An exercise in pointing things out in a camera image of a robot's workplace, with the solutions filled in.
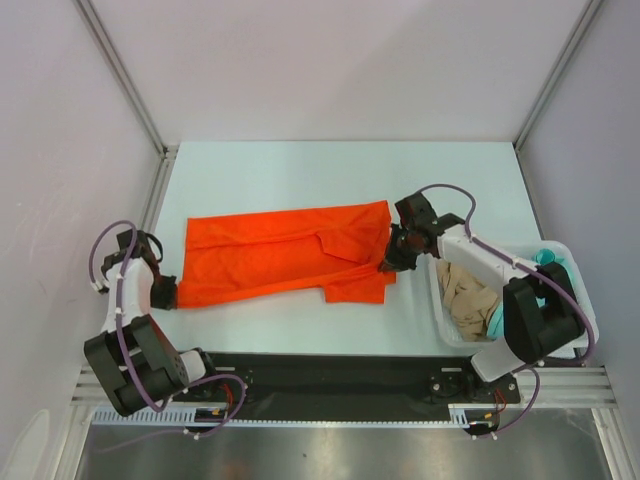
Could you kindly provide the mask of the orange t-shirt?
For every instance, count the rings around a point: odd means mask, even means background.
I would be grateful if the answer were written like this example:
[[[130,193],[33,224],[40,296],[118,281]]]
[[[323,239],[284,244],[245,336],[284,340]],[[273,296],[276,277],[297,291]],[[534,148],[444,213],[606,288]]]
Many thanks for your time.
[[[328,303],[381,304],[396,280],[379,269],[390,226],[385,201],[191,218],[178,306],[304,289],[322,290]]]

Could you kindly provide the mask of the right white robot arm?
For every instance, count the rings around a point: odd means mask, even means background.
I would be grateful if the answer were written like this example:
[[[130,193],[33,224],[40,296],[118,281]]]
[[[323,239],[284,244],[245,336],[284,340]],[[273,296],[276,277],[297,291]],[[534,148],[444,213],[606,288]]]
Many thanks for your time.
[[[572,341],[586,337],[583,354],[588,359],[596,345],[593,320],[580,302],[566,268],[515,256],[493,246],[471,230],[476,200],[463,218],[439,215],[419,190],[395,203],[399,221],[391,225],[382,271],[414,270],[422,254],[430,254],[469,271],[501,298],[503,336],[475,353],[473,369],[461,376],[463,393],[484,401],[496,389],[497,380],[527,366],[536,365]]]

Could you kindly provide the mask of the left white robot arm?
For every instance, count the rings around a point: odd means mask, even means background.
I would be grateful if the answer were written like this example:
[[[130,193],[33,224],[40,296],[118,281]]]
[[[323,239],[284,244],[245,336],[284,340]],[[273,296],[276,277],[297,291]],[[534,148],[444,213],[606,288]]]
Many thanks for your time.
[[[129,228],[116,235],[118,250],[104,258],[102,281],[92,286],[109,296],[101,332],[84,343],[84,355],[113,408],[123,417],[142,409],[163,411],[187,389],[197,398],[214,397],[221,376],[208,354],[178,352],[152,317],[154,309],[177,308],[177,279],[160,271],[161,242]]]

